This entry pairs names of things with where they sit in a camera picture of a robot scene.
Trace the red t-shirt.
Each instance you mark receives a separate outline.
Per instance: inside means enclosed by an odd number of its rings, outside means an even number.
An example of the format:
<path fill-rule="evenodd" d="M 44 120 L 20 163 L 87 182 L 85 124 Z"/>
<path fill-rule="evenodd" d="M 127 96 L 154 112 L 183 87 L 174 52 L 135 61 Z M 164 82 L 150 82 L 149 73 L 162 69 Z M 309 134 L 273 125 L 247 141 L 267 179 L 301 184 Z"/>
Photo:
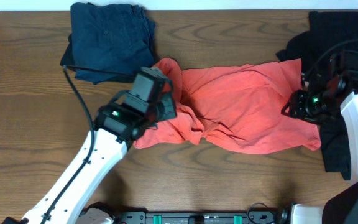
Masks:
<path fill-rule="evenodd" d="M 135 142 L 138 149 L 159 143 L 199 144 L 270 154 L 305 146 L 321 147 L 318 127 L 281 114 L 301 88 L 301 60 L 260 65 L 182 70 L 170 58 L 155 64 L 173 82 L 177 117 L 158 123 Z"/>

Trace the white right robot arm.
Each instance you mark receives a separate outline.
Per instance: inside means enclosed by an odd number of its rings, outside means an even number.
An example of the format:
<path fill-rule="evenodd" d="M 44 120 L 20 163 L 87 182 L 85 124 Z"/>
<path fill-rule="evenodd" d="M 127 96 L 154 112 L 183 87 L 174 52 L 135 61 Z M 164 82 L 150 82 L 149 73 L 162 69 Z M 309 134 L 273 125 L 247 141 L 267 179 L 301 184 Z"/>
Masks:
<path fill-rule="evenodd" d="M 319 93 L 298 90 L 282 114 L 313 124 L 323 124 L 340 114 L 345 122 L 351 161 L 351 185 L 323 207 L 295 204 L 289 223 L 358 223 L 358 72 L 343 70 Z"/>

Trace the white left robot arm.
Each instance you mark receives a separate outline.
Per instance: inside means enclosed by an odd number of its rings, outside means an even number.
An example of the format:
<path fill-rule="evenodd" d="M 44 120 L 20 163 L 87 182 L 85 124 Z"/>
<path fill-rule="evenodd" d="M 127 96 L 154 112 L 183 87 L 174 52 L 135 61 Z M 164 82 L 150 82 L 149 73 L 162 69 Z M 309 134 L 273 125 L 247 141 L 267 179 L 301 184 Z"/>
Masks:
<path fill-rule="evenodd" d="M 114 223 L 99 205 L 86 207 L 108 172 L 132 143 L 159 121 L 176 116 L 172 93 L 155 96 L 121 91 L 100 107 L 78 154 L 45 197 L 20 219 L 5 223 Z"/>

